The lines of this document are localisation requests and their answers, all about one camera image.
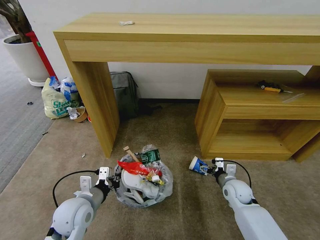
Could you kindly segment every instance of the green label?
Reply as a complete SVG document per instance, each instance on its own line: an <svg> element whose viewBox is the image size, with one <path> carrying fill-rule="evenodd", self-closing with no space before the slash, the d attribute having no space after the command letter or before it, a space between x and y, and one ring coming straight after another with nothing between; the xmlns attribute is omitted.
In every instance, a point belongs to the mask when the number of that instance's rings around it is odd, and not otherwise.
<svg viewBox="0 0 320 240"><path fill-rule="evenodd" d="M158 149L155 149L146 153L140 153L140 157L141 157L142 164L144 165L161 160Z"/></svg>
<svg viewBox="0 0 320 240"><path fill-rule="evenodd" d="M52 100L51 104L53 108L51 112L56 116L61 116L67 113L68 112L67 107L78 107L79 105L78 102L75 100L65 101L65 102Z"/></svg>

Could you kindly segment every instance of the white plastic lid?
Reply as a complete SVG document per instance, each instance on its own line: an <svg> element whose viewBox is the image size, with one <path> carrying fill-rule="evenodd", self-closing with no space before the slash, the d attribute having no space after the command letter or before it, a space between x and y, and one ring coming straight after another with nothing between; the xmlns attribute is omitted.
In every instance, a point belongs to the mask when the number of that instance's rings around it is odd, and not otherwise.
<svg viewBox="0 0 320 240"><path fill-rule="evenodd" d="M153 182L159 182L159 181L160 181L159 176L158 176L158 175L152 176L152 181L153 181Z"/></svg>

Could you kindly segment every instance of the gray backpack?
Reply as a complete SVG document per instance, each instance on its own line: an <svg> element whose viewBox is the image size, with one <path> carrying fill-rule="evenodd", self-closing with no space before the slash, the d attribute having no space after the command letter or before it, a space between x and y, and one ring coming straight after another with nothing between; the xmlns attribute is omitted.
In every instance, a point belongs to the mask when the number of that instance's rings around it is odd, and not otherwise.
<svg viewBox="0 0 320 240"><path fill-rule="evenodd" d="M138 116L138 85L129 72L110 72L114 95L118 104L120 119Z"/></svg>

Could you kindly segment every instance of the baseboard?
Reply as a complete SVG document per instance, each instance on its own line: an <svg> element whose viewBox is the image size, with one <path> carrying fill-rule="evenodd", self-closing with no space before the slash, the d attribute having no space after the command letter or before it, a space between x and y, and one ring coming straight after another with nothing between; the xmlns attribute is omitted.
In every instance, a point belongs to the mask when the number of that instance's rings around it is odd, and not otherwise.
<svg viewBox="0 0 320 240"><path fill-rule="evenodd" d="M198 104L200 99L176 99L176 98L140 98L142 103L193 103Z"/></svg>

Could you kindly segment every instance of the white wall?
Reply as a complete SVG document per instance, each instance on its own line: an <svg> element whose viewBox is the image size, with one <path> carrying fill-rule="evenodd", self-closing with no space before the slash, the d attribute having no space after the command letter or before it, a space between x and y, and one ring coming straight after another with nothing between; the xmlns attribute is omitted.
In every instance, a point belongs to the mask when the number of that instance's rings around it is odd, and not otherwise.
<svg viewBox="0 0 320 240"><path fill-rule="evenodd" d="M19 0L59 79L69 70L52 33L91 12L172 14L320 14L319 0ZM310 66L110 63L130 71L144 98L200 98L208 68L297 69Z"/></svg>

